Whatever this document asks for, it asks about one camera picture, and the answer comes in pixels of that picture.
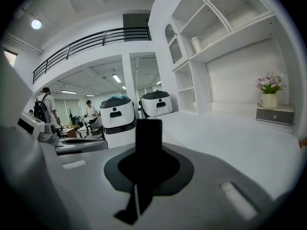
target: ceiling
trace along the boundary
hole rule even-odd
[[[135,89],[154,86],[160,80],[155,56],[132,57],[130,62]],[[115,81],[113,74],[119,77],[120,83]],[[98,66],[87,67],[52,82],[48,87],[56,99],[80,99],[86,94],[124,92],[122,86],[125,86],[122,60],[116,59]],[[62,90],[77,92],[77,94],[62,93]]]
[[[137,7],[136,1],[139,0],[25,0],[13,15],[7,31],[40,48],[42,38],[67,28],[68,22],[77,23],[97,14],[108,13],[115,7],[124,10],[130,3],[130,7]],[[39,30],[31,27],[33,19],[42,21]]]

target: balcony railing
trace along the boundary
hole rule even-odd
[[[63,47],[40,64],[33,72],[33,83],[59,62],[67,60],[76,53],[80,53],[88,48],[104,46],[112,42],[142,40],[151,41],[148,27],[117,28],[83,37]]]

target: potted flower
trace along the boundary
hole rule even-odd
[[[283,74],[274,74],[273,72],[261,75],[256,80],[255,87],[262,91],[260,103],[265,109],[277,108],[276,92],[282,90],[285,85],[282,84]]]

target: ceiling light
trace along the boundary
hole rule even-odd
[[[76,94],[77,92],[72,92],[72,91],[67,91],[67,90],[62,90],[62,93],[67,93],[67,94]]]
[[[31,25],[34,29],[39,29],[42,26],[42,23],[40,20],[33,20]]]
[[[118,76],[116,74],[113,74],[112,77],[117,81],[117,82],[121,82],[121,80],[118,78]]]

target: black backpack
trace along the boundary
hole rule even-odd
[[[45,98],[48,94],[45,94],[41,101],[35,100],[34,106],[34,117],[38,118],[39,120],[45,122],[45,124],[50,123],[50,115],[48,113],[48,109],[44,103]]]

